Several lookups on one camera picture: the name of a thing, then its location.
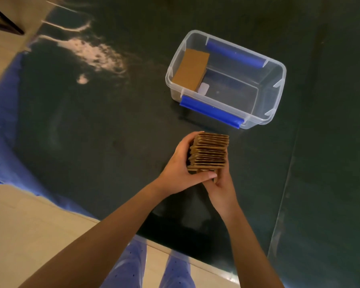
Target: beige floor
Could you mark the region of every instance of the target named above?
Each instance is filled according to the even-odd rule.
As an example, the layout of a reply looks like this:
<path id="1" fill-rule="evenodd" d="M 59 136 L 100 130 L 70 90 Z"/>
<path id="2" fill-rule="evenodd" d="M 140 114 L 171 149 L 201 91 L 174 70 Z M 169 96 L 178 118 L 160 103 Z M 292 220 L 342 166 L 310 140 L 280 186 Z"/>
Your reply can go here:
<path id="1" fill-rule="evenodd" d="M 0 10 L 26 32 L 25 36 L 17 36 L 0 31 L 0 76 L 52 7 L 45 0 L 0 0 Z M 0 185 L 0 288 L 19 286 L 95 224 L 95 220 L 64 211 L 43 198 Z M 145 288 L 158 287 L 168 252 L 158 244 L 149 243 Z M 226 280 L 237 281 L 232 275 L 194 259 L 191 263 L 194 264 L 191 265 L 191 274 L 197 287 L 238 287 Z"/>

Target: hand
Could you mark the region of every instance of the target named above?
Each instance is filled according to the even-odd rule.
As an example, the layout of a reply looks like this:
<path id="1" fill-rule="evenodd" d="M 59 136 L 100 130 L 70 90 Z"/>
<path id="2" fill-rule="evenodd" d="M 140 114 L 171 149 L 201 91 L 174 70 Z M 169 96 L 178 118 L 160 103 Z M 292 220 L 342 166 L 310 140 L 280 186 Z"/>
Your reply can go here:
<path id="1" fill-rule="evenodd" d="M 165 166 L 163 172 L 152 182 L 157 188 L 164 192 L 165 195 L 169 196 L 171 194 L 178 193 L 193 185 L 210 180 L 217 176 L 217 174 L 212 171 L 205 171 L 194 175 L 188 173 L 186 164 L 189 144 L 196 135 L 202 132 L 203 131 L 192 132 L 184 137 L 177 145 L 175 153 Z"/>
<path id="2" fill-rule="evenodd" d="M 240 212 L 241 208 L 237 202 L 235 187 L 229 173 L 228 153 L 225 159 L 226 165 L 224 168 L 217 170 L 215 181 L 208 180 L 203 182 L 203 184 L 208 191 L 213 207 L 226 223 L 237 211 Z"/>

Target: white sticker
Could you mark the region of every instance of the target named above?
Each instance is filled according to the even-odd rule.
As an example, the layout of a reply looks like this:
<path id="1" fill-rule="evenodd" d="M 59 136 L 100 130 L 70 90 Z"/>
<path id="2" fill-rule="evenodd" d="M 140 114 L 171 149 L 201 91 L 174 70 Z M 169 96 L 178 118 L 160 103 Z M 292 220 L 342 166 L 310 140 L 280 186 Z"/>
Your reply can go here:
<path id="1" fill-rule="evenodd" d="M 200 94 L 200 95 L 204 95 L 206 94 L 206 92 L 208 91 L 209 89 L 209 85 L 206 84 L 206 83 L 201 83 L 200 84 L 200 87 L 199 89 L 197 90 L 197 92 Z"/>

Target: black chair leg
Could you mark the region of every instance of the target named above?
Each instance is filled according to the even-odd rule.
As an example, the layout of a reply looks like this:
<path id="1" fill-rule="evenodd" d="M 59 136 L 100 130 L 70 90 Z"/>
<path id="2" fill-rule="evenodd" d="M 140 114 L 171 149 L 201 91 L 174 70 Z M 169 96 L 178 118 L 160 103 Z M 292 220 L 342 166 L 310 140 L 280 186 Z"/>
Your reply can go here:
<path id="1" fill-rule="evenodd" d="M 24 31 L 21 30 L 16 24 L 14 24 L 10 19 L 7 18 L 0 11 L 0 19 L 5 22 L 5 24 L 0 24 L 0 30 L 7 31 L 14 34 L 24 35 Z"/>

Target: plastic container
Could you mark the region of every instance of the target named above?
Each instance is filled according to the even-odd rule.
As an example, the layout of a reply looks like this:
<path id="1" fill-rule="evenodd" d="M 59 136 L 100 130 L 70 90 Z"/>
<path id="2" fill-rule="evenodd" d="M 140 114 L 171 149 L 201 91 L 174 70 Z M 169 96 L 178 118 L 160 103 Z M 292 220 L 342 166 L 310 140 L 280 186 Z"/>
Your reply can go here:
<path id="1" fill-rule="evenodd" d="M 202 80 L 206 93 L 172 83 L 186 48 L 210 53 Z M 193 30 L 183 39 L 165 76 L 172 98 L 182 106 L 236 128 L 267 124 L 283 93 L 285 66 L 272 58 L 207 33 Z"/>

